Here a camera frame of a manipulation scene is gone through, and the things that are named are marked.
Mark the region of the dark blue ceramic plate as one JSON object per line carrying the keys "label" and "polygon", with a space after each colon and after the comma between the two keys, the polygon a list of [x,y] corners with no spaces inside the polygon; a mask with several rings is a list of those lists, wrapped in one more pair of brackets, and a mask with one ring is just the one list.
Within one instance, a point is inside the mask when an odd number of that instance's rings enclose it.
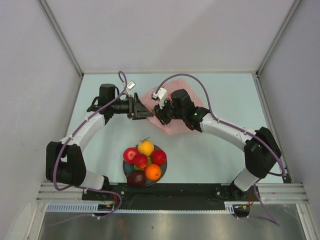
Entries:
{"label": "dark blue ceramic plate", "polygon": [[[131,148],[138,149],[138,145],[133,146]],[[157,150],[157,149],[161,149],[161,148],[154,144],[154,151]],[[151,180],[146,179],[146,183],[145,183],[145,185],[143,187],[151,186],[151,185],[157,183],[164,176],[164,174],[165,174],[165,172],[167,170],[167,166],[168,166],[168,159],[162,166],[159,166],[161,171],[162,171],[161,177],[157,181],[151,181]],[[127,175],[129,175],[130,173],[136,171],[134,169],[134,163],[133,164],[129,164],[129,163],[124,161],[124,158],[123,158],[122,169],[123,169],[123,172],[124,172],[124,175],[125,175],[126,179],[127,179]]]}

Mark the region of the green fake star fruit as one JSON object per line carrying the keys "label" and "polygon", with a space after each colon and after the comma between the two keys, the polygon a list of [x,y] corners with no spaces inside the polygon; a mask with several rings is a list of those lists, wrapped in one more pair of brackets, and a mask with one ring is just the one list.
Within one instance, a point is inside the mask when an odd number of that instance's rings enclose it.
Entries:
{"label": "green fake star fruit", "polygon": [[[148,163],[147,163],[147,164],[148,164],[148,165],[151,164],[151,163],[152,163],[151,157],[148,156],[147,159],[148,159]],[[140,167],[137,167],[136,165],[134,165],[133,167],[134,167],[134,170],[135,170],[135,171],[144,171],[144,170],[145,170],[145,168],[140,168]]]}

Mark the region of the red fake pomegranate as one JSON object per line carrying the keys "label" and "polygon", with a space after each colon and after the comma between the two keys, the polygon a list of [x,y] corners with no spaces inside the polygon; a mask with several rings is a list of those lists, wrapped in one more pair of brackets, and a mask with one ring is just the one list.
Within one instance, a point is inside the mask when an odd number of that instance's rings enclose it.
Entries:
{"label": "red fake pomegranate", "polygon": [[167,155],[162,149],[156,149],[150,155],[153,164],[162,166],[167,161]]}

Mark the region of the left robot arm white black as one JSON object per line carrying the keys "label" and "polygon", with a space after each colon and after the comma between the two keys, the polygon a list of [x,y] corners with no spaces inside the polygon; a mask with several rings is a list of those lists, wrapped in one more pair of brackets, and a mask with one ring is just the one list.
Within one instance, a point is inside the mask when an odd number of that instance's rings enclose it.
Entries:
{"label": "left robot arm white black", "polygon": [[70,135],[60,141],[51,141],[46,147],[45,177],[67,187],[91,189],[100,200],[110,196],[108,177],[87,170],[83,150],[115,114],[125,114],[131,120],[143,120],[152,113],[142,104],[137,93],[130,95],[135,86],[130,81],[120,92],[114,84],[102,84],[86,111],[84,121]]}

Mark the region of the orange fake tangerine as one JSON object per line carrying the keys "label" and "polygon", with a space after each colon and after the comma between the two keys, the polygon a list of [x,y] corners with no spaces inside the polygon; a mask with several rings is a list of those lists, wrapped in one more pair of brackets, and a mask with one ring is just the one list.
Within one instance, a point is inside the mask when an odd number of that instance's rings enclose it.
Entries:
{"label": "orange fake tangerine", "polygon": [[162,175],[162,170],[157,164],[151,163],[145,167],[144,173],[148,180],[157,181]]}

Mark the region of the dark red fake plum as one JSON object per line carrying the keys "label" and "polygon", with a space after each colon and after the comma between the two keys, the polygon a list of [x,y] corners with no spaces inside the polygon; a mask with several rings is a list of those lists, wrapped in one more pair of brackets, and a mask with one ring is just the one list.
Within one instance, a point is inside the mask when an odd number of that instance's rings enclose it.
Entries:
{"label": "dark red fake plum", "polygon": [[134,187],[143,187],[147,181],[145,172],[136,170],[126,176],[127,184]]}

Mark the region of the pink plastic bag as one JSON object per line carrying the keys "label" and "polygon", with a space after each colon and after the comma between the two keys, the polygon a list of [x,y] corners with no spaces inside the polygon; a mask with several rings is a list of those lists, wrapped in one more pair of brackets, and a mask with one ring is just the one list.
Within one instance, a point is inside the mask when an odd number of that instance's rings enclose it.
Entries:
{"label": "pink plastic bag", "polygon": [[[185,81],[184,78],[176,78],[173,81],[165,83],[163,87],[167,90],[169,99],[171,99],[171,93],[173,91],[185,89],[189,94],[191,100],[194,102],[195,106],[204,107],[204,103],[202,102],[202,100],[197,96],[192,87]],[[140,98],[142,104],[149,111],[151,111],[154,108],[154,106],[158,103],[157,101],[151,98],[152,92],[154,90],[156,90],[156,87],[151,88]],[[168,135],[178,135],[191,132],[191,130],[185,125],[185,123],[179,119],[173,119],[167,125],[162,125],[161,122],[155,116],[148,117],[147,120],[153,127],[162,130],[164,133]]]}

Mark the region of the orange fake fruit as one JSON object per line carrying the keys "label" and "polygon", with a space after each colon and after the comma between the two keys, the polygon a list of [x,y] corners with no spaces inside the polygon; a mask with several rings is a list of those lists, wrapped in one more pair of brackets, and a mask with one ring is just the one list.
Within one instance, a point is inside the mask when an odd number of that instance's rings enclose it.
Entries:
{"label": "orange fake fruit", "polygon": [[145,139],[137,145],[137,150],[141,154],[150,156],[151,153],[155,150],[155,146],[150,140]]}

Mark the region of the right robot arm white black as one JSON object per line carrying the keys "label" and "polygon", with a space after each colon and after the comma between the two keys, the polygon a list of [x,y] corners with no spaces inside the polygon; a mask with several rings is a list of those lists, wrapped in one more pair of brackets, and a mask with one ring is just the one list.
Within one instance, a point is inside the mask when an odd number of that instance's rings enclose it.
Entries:
{"label": "right robot arm white black", "polygon": [[216,191],[218,198],[242,201],[251,186],[270,174],[275,164],[281,164],[282,153],[268,128],[248,130],[215,117],[209,109],[195,106],[185,89],[168,95],[161,87],[151,94],[151,98],[158,102],[153,112],[162,125],[181,120],[191,131],[214,135],[244,152],[244,169],[226,190]]}

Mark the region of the red fake apple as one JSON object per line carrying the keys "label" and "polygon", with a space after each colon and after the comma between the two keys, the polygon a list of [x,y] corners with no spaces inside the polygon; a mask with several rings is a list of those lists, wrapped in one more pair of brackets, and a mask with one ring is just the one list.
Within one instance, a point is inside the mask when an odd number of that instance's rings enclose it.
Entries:
{"label": "red fake apple", "polygon": [[129,147],[123,152],[123,160],[128,164],[133,164],[133,158],[139,151],[134,147]]}

